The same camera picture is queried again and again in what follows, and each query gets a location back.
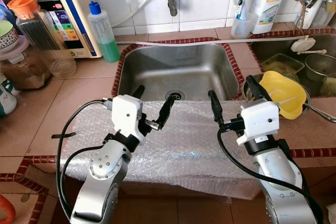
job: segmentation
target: red object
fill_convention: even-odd
[[[1,194],[0,194],[0,208],[4,209],[7,214],[7,218],[0,221],[0,224],[11,224],[15,219],[16,211],[12,203],[10,203],[8,199],[6,199]]]

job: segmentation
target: glass jar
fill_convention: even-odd
[[[7,77],[16,90],[38,89],[50,76],[42,61],[43,53],[29,45],[24,36],[11,51],[0,55],[0,73]]]
[[[18,17],[16,24],[29,43],[42,51],[41,59],[49,71],[57,78],[75,74],[74,58],[57,35],[50,14],[40,9],[37,0],[12,0],[8,7]]]

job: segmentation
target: yellow plastic bowl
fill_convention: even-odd
[[[297,82],[284,77],[278,72],[265,72],[260,85],[270,94],[274,103],[282,102],[295,97],[295,99],[279,105],[280,115],[293,120],[302,113],[302,105],[306,101],[306,92]]]

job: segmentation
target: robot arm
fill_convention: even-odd
[[[91,157],[87,178],[70,216],[71,224],[111,223],[131,153],[152,129],[162,129],[174,101],[173,96],[166,100],[155,121],[146,119],[146,114],[142,113],[142,101],[130,95],[119,95],[113,99],[112,106],[107,106],[112,110],[117,133],[109,133],[103,147]]]
[[[229,122],[223,120],[222,107],[216,93],[209,91],[215,121],[220,127],[218,140],[222,142],[221,133],[229,130],[235,131],[238,136],[237,144],[244,145],[248,154],[253,157],[258,174],[261,175],[258,177],[266,176],[272,181],[285,182],[292,188],[259,179],[266,199],[266,213],[272,224],[321,223],[317,222],[317,218],[314,216],[311,209],[313,205],[309,204],[302,193],[298,192],[302,191],[302,174],[299,168],[288,159],[283,150],[279,148],[281,146],[279,141],[275,141],[273,137],[273,134],[277,134],[279,129],[277,106],[271,101],[266,90],[252,76],[247,78],[247,82],[257,100],[241,106],[240,114]],[[244,171],[249,170],[234,160],[232,156],[230,157],[224,143],[221,147],[239,168],[243,168]]]

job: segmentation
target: sink drain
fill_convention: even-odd
[[[165,96],[166,100],[168,99],[168,97],[170,95],[175,96],[176,100],[184,100],[185,99],[185,94],[180,90],[170,90],[170,91],[168,91],[166,96]]]

